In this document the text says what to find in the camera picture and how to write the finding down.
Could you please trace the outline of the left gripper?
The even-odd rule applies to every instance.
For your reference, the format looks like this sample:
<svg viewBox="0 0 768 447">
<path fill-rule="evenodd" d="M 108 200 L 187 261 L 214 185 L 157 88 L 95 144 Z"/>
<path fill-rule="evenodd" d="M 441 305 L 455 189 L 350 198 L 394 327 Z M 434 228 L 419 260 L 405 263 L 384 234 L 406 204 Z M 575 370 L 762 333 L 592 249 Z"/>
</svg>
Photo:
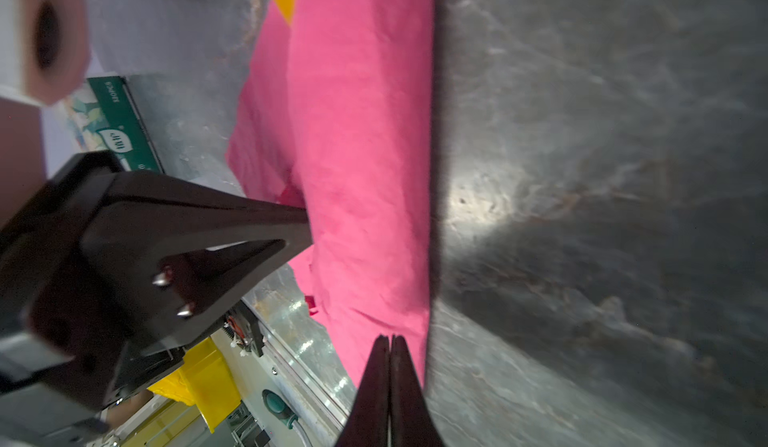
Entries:
<svg viewBox="0 0 768 447">
<path fill-rule="evenodd" d="M 80 154 L 1 233 L 1 407 L 98 411 L 312 243 L 308 215 Z"/>
</svg>

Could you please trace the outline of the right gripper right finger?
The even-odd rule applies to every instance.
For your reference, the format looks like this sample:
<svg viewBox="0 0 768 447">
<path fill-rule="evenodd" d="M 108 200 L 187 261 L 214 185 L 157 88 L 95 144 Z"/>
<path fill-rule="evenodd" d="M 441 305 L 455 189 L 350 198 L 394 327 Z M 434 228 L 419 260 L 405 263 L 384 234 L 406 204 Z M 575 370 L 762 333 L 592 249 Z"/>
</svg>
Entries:
<svg viewBox="0 0 768 447">
<path fill-rule="evenodd" d="M 402 336 L 393 336 L 390 353 L 390 440 L 395 447 L 443 447 Z"/>
</svg>

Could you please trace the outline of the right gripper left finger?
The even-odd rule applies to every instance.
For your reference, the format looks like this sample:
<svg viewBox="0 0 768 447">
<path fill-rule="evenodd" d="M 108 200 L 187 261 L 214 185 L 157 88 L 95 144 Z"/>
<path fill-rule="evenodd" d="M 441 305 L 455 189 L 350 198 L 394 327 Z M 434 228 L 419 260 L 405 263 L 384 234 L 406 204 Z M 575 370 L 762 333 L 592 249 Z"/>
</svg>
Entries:
<svg viewBox="0 0 768 447">
<path fill-rule="evenodd" d="M 390 397 L 390 339 L 373 343 L 355 401 L 336 447 L 388 445 Z"/>
</svg>

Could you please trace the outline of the pink paper napkin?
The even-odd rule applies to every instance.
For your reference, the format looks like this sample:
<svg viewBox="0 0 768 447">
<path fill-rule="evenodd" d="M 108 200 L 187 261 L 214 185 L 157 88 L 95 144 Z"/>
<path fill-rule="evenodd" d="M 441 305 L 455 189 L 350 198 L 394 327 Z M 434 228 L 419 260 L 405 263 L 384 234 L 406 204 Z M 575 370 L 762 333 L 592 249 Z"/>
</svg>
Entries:
<svg viewBox="0 0 768 447">
<path fill-rule="evenodd" d="M 295 0 L 268 8 L 227 162 L 253 199 L 307 211 L 292 261 L 309 315 L 351 381 L 400 335 L 423 374 L 430 320 L 435 0 Z"/>
</svg>

